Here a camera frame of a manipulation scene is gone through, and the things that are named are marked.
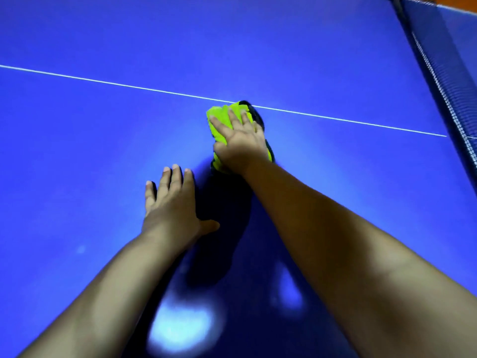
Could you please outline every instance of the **white center line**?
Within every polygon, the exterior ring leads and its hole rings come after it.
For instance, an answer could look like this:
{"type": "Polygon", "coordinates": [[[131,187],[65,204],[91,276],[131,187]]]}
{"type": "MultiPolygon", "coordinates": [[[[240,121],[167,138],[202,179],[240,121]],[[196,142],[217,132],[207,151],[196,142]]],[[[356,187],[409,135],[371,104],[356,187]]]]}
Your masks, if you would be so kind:
{"type": "MultiPolygon", "coordinates": [[[[77,79],[77,80],[83,80],[83,81],[87,81],[87,82],[94,82],[94,83],[101,83],[101,84],[116,85],[116,86],[122,86],[122,87],[126,87],[126,88],[156,91],[156,92],[159,92],[159,93],[180,95],[180,96],[189,97],[189,98],[205,99],[205,100],[210,100],[210,101],[213,101],[213,102],[224,102],[224,103],[228,103],[228,104],[235,103],[235,102],[231,102],[231,101],[228,101],[228,100],[214,99],[214,98],[206,98],[206,97],[201,97],[201,96],[198,96],[198,95],[175,93],[175,92],[173,92],[173,91],[166,91],[166,90],[152,89],[152,88],[144,88],[144,87],[138,87],[138,86],[134,86],[134,85],[119,84],[119,83],[113,83],[113,82],[105,82],[105,81],[103,81],[103,80],[96,80],[96,79],[89,79],[89,78],[81,78],[81,77],[77,77],[77,76],[51,73],[51,72],[47,72],[47,71],[39,71],[39,70],[32,70],[32,69],[25,69],[25,68],[17,68],[17,67],[15,67],[15,66],[8,66],[8,65],[1,65],[1,64],[0,64],[0,68],[3,68],[3,69],[11,69],[11,70],[18,70],[18,71],[27,71],[27,72],[31,72],[31,73],[44,74],[44,75],[59,76],[59,77],[62,77],[62,78],[77,79]]],[[[387,129],[394,129],[394,130],[404,131],[404,132],[413,132],[413,133],[419,133],[419,134],[434,135],[434,136],[437,136],[437,137],[447,137],[447,136],[444,135],[444,134],[437,134],[437,133],[430,133],[430,132],[415,131],[415,130],[413,130],[413,129],[405,129],[405,128],[398,128],[398,127],[382,126],[382,125],[374,124],[374,123],[366,123],[366,122],[353,121],[353,120],[349,120],[349,119],[326,117],[326,116],[318,115],[318,114],[294,112],[294,111],[289,111],[289,110],[285,110],[285,109],[262,107],[262,106],[258,106],[258,105],[254,105],[254,107],[255,107],[255,108],[261,108],[261,109],[268,109],[268,110],[278,111],[278,112],[285,112],[285,113],[292,113],[292,114],[299,114],[299,115],[307,115],[307,116],[317,117],[317,118],[323,118],[323,119],[331,119],[331,120],[335,120],[335,121],[339,121],[339,122],[348,122],[348,123],[361,124],[361,125],[365,125],[365,126],[373,126],[373,127],[381,127],[381,128],[387,128],[387,129]]]]}

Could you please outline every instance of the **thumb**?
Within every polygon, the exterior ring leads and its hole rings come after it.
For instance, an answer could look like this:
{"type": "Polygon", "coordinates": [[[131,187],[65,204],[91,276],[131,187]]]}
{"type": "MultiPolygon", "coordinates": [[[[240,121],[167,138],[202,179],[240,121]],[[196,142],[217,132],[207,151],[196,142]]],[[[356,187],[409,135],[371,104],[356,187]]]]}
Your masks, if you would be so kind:
{"type": "Polygon", "coordinates": [[[220,224],[214,220],[200,221],[199,237],[215,232],[220,228],[220,224]]]}
{"type": "Polygon", "coordinates": [[[214,143],[214,152],[217,154],[217,156],[220,156],[226,148],[227,146],[225,145],[225,143],[222,143],[222,142],[214,143]]]}

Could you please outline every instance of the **person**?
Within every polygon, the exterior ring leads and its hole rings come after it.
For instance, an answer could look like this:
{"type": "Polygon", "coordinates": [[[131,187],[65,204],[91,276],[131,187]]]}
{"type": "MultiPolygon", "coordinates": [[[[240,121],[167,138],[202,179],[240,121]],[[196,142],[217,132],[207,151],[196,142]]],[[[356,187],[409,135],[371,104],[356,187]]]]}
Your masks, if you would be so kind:
{"type": "MultiPolygon", "coordinates": [[[[230,111],[214,150],[250,185],[292,258],[361,357],[477,357],[477,299],[337,202],[269,162],[261,127],[230,111]]],[[[218,222],[196,217],[194,178],[164,168],[146,183],[139,236],[104,267],[21,358],[121,355],[161,276],[218,222]]]]}

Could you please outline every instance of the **person's right arm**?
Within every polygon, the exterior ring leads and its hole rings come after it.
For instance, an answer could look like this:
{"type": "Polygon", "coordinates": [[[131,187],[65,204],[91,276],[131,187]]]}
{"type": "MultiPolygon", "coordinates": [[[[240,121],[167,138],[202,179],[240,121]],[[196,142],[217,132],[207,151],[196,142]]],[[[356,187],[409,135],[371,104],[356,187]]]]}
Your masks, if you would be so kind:
{"type": "Polygon", "coordinates": [[[214,150],[248,182],[360,356],[477,357],[477,299],[398,240],[268,161],[233,113],[214,150]]]}

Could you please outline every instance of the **table tennis net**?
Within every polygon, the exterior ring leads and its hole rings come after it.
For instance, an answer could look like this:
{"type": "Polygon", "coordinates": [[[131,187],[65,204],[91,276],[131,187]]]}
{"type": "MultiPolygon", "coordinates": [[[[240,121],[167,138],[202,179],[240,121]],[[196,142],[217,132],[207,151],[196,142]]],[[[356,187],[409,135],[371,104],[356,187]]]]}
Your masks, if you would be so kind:
{"type": "Polygon", "coordinates": [[[477,188],[477,87],[436,0],[391,0],[477,188]]]}

